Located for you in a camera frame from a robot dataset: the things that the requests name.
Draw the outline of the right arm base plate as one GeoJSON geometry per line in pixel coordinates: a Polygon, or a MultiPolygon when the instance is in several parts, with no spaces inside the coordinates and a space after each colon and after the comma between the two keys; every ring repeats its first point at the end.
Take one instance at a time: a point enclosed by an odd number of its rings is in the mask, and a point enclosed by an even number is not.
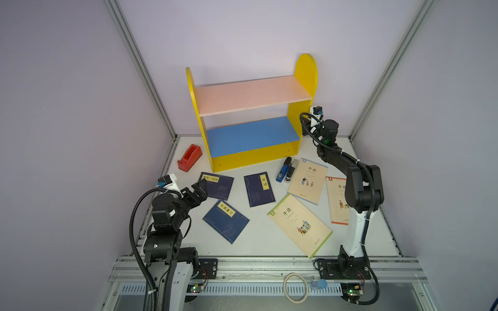
{"type": "Polygon", "coordinates": [[[325,280],[371,280],[367,267],[368,261],[359,259],[316,259],[314,268],[321,279],[325,280]]]}

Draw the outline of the blue book yellow label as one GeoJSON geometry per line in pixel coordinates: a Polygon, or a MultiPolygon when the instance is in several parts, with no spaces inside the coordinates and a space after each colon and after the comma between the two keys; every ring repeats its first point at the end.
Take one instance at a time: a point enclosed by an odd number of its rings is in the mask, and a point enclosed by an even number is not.
{"type": "Polygon", "coordinates": [[[217,203],[203,217],[209,226],[233,244],[249,223],[249,219],[225,200],[217,203]]]}

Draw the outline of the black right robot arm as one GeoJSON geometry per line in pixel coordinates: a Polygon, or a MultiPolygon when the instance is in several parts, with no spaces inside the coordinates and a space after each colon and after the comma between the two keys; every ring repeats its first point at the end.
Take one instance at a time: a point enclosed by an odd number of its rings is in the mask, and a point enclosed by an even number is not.
{"type": "Polygon", "coordinates": [[[313,140],[319,158],[346,176],[344,197],[350,206],[350,220],[335,271],[343,279],[352,279],[370,267],[365,243],[371,218],[384,200],[381,171],[375,165],[366,165],[354,158],[337,145],[337,122],[331,119],[321,121],[315,115],[304,112],[300,114],[300,123],[303,132],[313,140]]]}

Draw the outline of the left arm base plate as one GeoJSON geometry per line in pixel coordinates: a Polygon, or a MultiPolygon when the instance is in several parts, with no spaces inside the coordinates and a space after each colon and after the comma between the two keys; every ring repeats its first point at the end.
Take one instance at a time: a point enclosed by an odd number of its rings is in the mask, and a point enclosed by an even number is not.
{"type": "Polygon", "coordinates": [[[198,280],[212,280],[217,278],[219,259],[216,258],[200,258],[199,265],[197,268],[194,268],[193,275],[191,279],[198,280]]]}

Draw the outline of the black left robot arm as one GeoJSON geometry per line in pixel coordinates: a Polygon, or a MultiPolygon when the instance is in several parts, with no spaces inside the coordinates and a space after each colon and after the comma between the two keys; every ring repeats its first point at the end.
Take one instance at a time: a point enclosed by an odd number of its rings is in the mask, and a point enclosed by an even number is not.
{"type": "Polygon", "coordinates": [[[179,189],[172,175],[146,191],[135,204],[128,225],[133,256],[146,281],[144,310],[182,310],[189,283],[200,269],[195,247],[183,248],[180,227],[190,210],[208,197],[206,181],[179,189]],[[148,195],[158,193],[152,202],[153,223],[146,232],[143,254],[137,248],[134,220],[138,207],[148,195]]]}

